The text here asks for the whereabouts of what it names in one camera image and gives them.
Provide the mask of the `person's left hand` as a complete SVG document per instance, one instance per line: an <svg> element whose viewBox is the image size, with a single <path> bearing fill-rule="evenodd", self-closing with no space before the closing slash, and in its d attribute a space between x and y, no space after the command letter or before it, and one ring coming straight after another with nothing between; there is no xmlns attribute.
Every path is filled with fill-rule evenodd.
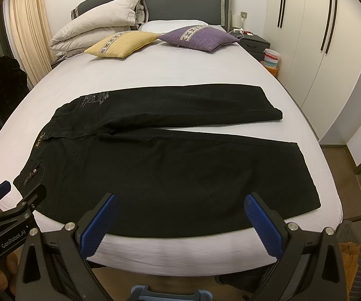
<svg viewBox="0 0 361 301"><path fill-rule="evenodd" d="M9 290L16 295L16 282L19 272L19 258L15 251L6 256L0 265L0 293Z"/></svg>

